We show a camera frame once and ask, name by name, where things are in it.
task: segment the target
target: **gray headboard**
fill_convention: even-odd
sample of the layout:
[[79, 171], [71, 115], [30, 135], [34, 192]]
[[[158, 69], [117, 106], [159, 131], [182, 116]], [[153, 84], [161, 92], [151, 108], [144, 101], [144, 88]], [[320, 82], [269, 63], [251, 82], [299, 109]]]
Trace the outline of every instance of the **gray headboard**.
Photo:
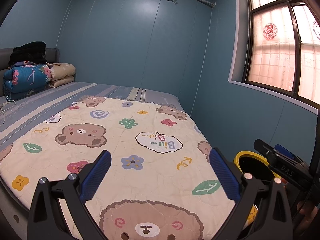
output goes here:
[[[0, 96], [3, 96], [2, 83], [3, 75], [8, 70], [8, 62], [10, 55], [13, 52], [13, 48], [0, 49]], [[59, 50], [58, 49], [45, 49], [46, 60], [49, 63], [59, 62]]]

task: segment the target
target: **window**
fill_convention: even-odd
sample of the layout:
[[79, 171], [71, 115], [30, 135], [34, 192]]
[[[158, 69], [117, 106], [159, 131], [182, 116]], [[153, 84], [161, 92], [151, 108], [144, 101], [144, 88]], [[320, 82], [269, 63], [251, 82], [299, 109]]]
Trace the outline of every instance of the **window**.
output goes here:
[[243, 82], [320, 109], [320, 27], [302, 0], [249, 0]]

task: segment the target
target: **white window trim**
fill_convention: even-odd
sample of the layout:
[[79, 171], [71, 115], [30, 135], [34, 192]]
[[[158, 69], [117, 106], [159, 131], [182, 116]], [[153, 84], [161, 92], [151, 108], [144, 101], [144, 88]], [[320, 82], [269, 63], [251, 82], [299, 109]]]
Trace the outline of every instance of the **white window trim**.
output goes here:
[[235, 44], [234, 44], [234, 47], [233, 47], [233, 56], [232, 56], [232, 61], [231, 61], [231, 68], [230, 68], [228, 82], [231, 83], [231, 84], [236, 84], [236, 85], [239, 85], [239, 86], [243, 86], [243, 87], [247, 87], [247, 88], [250, 88], [250, 89], [258, 90], [260, 92], [267, 93], [269, 95], [281, 98], [281, 99], [283, 99], [285, 101], [288, 101], [288, 102], [293, 103], [293, 104], [295, 104], [297, 106], [300, 106], [300, 107], [312, 112], [313, 114], [318, 114], [318, 109], [316, 109], [316, 108], [314, 108], [314, 107], [312, 107], [312, 106], [310, 106], [310, 105], [308, 105], [306, 103], [303, 103], [303, 102], [301, 102], [301, 101], [299, 101], [299, 100], [297, 100], [295, 98], [291, 98], [289, 96], [286, 96], [286, 95], [271, 91], [269, 89], [265, 89], [265, 88], [261, 88], [261, 87], [257, 87], [257, 86], [254, 86], [254, 85], [250, 85], [250, 84], [246, 84], [246, 83], [242, 83], [242, 82], [238, 82], [238, 81], [232, 80], [232, 74], [233, 74], [233, 71], [234, 71], [234, 68], [235, 68], [235, 63], [236, 63], [236, 54], [237, 54], [237, 46], [238, 46], [238, 34], [239, 34], [239, 0], [236, 0], [236, 35], [235, 35]]

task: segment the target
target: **orange flower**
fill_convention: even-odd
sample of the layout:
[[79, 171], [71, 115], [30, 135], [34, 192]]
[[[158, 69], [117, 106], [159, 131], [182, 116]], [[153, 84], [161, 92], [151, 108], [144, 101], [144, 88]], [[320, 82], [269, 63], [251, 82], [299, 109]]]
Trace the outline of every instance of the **orange flower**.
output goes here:
[[12, 182], [12, 187], [18, 191], [22, 191], [23, 187], [29, 183], [29, 178], [22, 177], [18, 175], [16, 179]]
[[143, 111], [143, 110], [141, 110], [141, 111], [138, 112], [138, 114], [147, 114], [147, 113], [149, 113], [149, 112]]

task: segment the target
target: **brown window frame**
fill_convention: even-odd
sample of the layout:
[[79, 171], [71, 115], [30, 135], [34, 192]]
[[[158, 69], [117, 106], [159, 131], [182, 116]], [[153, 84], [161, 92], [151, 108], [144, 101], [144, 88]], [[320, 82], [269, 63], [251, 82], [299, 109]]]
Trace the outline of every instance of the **brown window frame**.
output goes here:
[[[258, 8], [252, 9], [252, 3], [251, 0], [248, 0], [249, 5], [249, 43], [248, 43], [248, 50], [247, 50], [247, 59], [245, 63], [244, 73], [242, 77], [242, 82], [247, 83], [250, 85], [254, 85], [257, 87], [265, 88], [274, 92], [278, 92], [280, 94], [289, 96], [291, 98], [297, 99], [303, 103], [306, 103], [316, 109], [320, 109], [320, 105], [317, 104], [314, 101], [311, 101], [309, 99], [306, 99], [304, 97], [299, 96], [299, 85], [300, 85], [300, 75], [301, 75], [301, 38], [298, 30], [298, 24], [295, 17], [295, 14], [293, 12], [294, 6], [301, 5], [300, 3], [304, 2], [303, 0], [277, 0], [270, 2], [268, 4], [262, 5]], [[294, 81], [292, 86], [292, 91], [283, 90], [281, 88], [265, 85], [262, 83], [257, 83], [253, 81], [249, 81], [249, 71], [251, 66], [251, 60], [252, 60], [252, 51], [253, 51], [253, 37], [254, 37], [254, 21], [253, 21], [253, 14], [259, 11], [266, 10], [268, 8], [272, 8], [274, 6], [279, 6], [281, 4], [286, 4], [289, 8], [289, 12], [291, 15], [291, 21], [293, 26], [293, 32], [294, 32], [294, 43], [295, 43], [295, 73], [294, 73]]]

